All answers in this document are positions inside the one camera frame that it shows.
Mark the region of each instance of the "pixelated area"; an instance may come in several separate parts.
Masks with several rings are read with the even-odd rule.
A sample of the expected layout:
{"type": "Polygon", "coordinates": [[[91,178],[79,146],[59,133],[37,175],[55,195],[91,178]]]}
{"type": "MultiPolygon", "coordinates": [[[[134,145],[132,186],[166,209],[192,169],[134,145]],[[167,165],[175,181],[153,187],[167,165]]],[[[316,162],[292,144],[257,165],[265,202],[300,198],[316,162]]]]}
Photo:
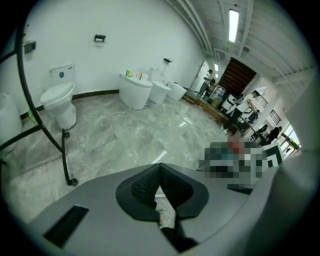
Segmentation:
{"type": "Polygon", "coordinates": [[[268,168],[267,155],[252,142],[212,142],[204,150],[197,171],[208,178],[227,179],[228,184],[255,184],[268,168]]]}

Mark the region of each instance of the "marble floor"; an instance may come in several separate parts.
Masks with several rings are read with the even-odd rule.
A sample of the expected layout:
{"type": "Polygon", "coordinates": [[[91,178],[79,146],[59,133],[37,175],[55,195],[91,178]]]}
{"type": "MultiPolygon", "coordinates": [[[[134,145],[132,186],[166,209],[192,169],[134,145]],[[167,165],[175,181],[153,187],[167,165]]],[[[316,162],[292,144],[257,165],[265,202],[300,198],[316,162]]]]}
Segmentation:
{"type": "MultiPolygon", "coordinates": [[[[77,123],[69,130],[66,157],[70,176],[77,178],[79,185],[154,162],[196,169],[210,142],[227,139],[200,107],[183,100],[167,97],[163,104],[148,101],[138,111],[123,104],[118,94],[72,103],[77,109],[77,123]]],[[[39,114],[61,143],[62,132],[56,121],[45,110],[39,114]]],[[[33,125],[26,119],[23,129],[33,125]]],[[[2,157],[8,163],[2,168],[2,194],[26,223],[74,189],[66,185],[61,153],[42,131],[21,139],[2,157]]]]}

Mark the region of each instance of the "ceiling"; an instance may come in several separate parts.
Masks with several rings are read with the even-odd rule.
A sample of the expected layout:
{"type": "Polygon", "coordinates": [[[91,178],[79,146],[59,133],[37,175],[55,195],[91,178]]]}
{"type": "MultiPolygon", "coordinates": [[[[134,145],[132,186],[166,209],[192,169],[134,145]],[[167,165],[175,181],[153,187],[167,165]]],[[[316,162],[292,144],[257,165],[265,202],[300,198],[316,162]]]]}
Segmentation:
{"type": "Polygon", "coordinates": [[[234,57],[291,94],[302,92],[316,73],[308,43],[294,21],[272,0],[166,1],[186,20],[204,51],[217,63],[225,65],[234,57]],[[230,9],[239,12],[235,43],[228,40],[230,9]]]}

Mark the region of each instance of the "black baseboard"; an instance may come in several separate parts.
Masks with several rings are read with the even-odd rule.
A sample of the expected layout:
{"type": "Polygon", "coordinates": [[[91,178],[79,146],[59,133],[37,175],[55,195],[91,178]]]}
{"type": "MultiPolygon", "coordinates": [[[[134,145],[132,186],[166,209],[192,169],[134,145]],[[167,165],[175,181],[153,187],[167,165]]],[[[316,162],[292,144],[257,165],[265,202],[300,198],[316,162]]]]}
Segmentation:
{"type": "MultiPolygon", "coordinates": [[[[79,94],[75,94],[72,97],[72,100],[77,100],[77,99],[82,99],[82,98],[86,98],[86,97],[92,97],[92,96],[98,96],[98,95],[106,95],[106,94],[118,94],[119,90],[97,90],[97,91],[90,91],[90,92],[84,92],[84,93],[79,93],[79,94]]],[[[36,111],[40,112],[42,110],[44,110],[44,106],[37,106],[36,111]]],[[[20,115],[21,120],[27,118],[28,112],[25,112],[23,114],[20,115]]]]}

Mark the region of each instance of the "ceiling light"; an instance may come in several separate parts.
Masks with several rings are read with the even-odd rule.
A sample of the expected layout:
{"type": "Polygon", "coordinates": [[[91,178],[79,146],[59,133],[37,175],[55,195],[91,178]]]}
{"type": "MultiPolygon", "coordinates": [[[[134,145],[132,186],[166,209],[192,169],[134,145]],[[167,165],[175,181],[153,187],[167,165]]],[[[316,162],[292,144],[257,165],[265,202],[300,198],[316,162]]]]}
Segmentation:
{"type": "Polygon", "coordinates": [[[239,12],[236,10],[229,10],[229,41],[236,42],[237,31],[239,23],[239,12]]]}

